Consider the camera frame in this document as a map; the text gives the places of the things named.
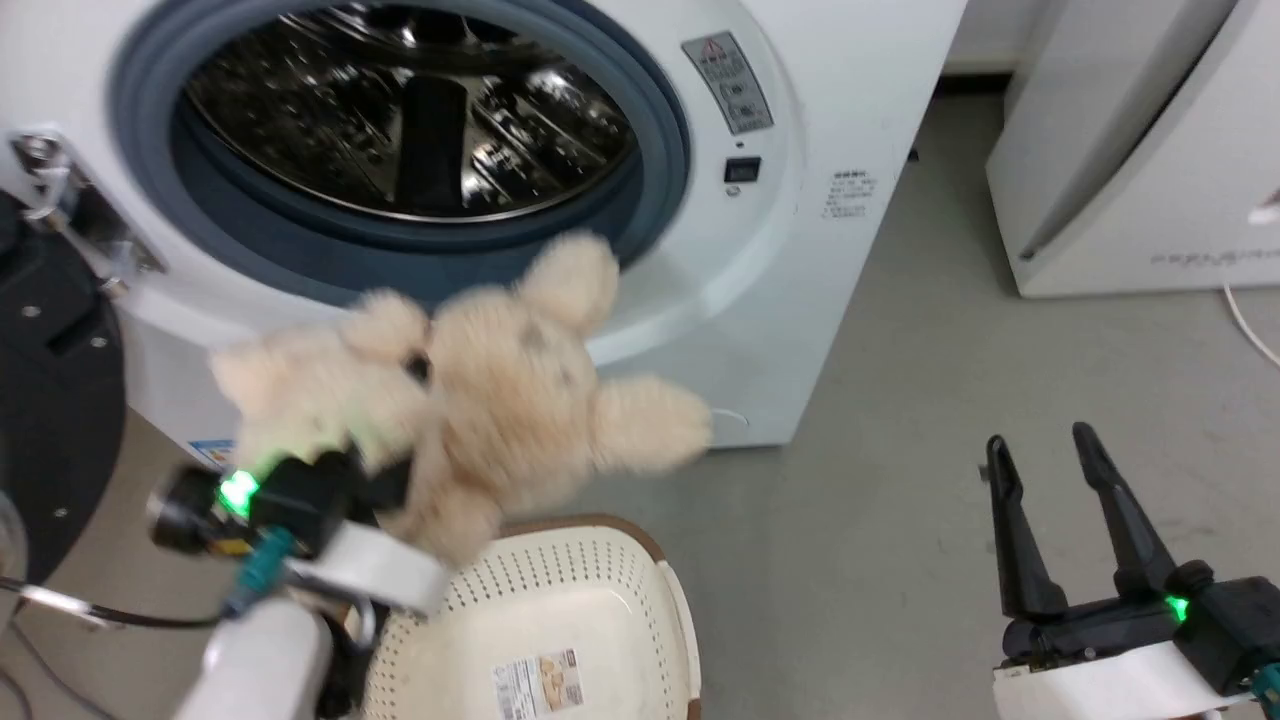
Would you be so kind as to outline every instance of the black cable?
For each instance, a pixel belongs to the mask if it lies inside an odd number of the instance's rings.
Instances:
[[[88,712],[90,715],[97,717],[99,720],[119,720],[119,717],[102,710],[96,702],[79,694],[78,692],[76,692],[74,688],[64,683],[63,679],[58,676],[58,673],[49,665],[49,662],[45,661],[45,657],[40,655],[40,651],[36,650],[36,646],[31,642],[31,638],[27,637],[27,633],[22,632],[22,628],[19,628],[15,623],[9,625],[9,632],[13,633],[13,637],[18,638],[18,643],[23,647],[23,650],[27,651],[28,655],[31,655],[31,659],[36,661],[36,665],[45,674],[45,676],[49,678],[49,680],[54,683],[54,685],[56,685],[58,689],[63,691],[63,693],[65,693],[67,697],[76,701],[76,705],[81,706],[81,708],[84,710],[84,712]]]
[[[31,698],[27,697],[27,692],[13,679],[13,675],[5,673],[3,669],[0,669],[0,685],[9,688],[13,698],[18,701],[22,720],[36,720],[36,712],[31,708]]]
[[[0,575],[0,591],[8,591],[12,593],[23,594],[32,589],[46,591],[40,585],[33,585],[31,583],[18,580],[15,578],[6,578]],[[61,606],[52,606],[56,610],[64,610],[72,612],[73,615],[84,615],[88,618],[97,618],[99,620],[106,620],[108,623],[118,623],[120,625],[132,625],[134,628],[156,628],[165,630],[198,630],[205,628],[212,628],[221,621],[221,618],[214,615],[211,618],[197,618],[197,619],[179,619],[179,618],[156,618],[154,615],[140,615],[137,612],[125,612],[124,610],[115,610],[114,607],[104,607],[101,605],[93,605],[92,602],[84,602],[78,598],[70,598],[69,596],[63,596],[68,600],[83,603],[83,610],[73,611]],[[41,603],[40,598],[27,597],[28,601]]]

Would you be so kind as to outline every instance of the washing machine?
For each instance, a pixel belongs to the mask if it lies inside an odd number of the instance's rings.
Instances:
[[[41,287],[4,311],[120,345],[128,404],[218,462],[211,348],[375,287],[430,307],[590,227],[623,266],[602,373],[785,443],[964,4],[0,0],[0,186],[119,332]]]

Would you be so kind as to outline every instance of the door hinge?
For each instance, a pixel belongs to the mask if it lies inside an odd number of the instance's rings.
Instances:
[[[40,232],[61,236],[83,255],[104,295],[120,297],[142,273],[166,270],[60,136],[17,132],[8,136],[8,143],[35,191],[17,196],[27,205],[23,219]]]

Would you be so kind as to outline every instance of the washing machine opening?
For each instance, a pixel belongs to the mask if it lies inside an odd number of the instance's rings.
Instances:
[[[577,227],[626,265],[689,176],[662,68],[582,0],[165,0],[109,102],[186,237],[332,304],[509,282]]]
[[[187,97],[268,177],[408,222],[545,210],[635,150],[613,100],[549,47],[406,5],[283,15],[220,49]]]

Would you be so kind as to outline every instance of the teal connector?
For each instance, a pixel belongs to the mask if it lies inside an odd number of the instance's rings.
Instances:
[[[223,615],[239,618],[257,601],[275,589],[284,573],[284,561],[293,552],[293,533],[284,528],[268,528],[253,552],[241,566],[236,588],[223,603]]]
[[[1258,698],[1262,712],[1272,720],[1280,720],[1280,662],[1263,665],[1253,675],[1253,684],[1249,685],[1249,689]]]

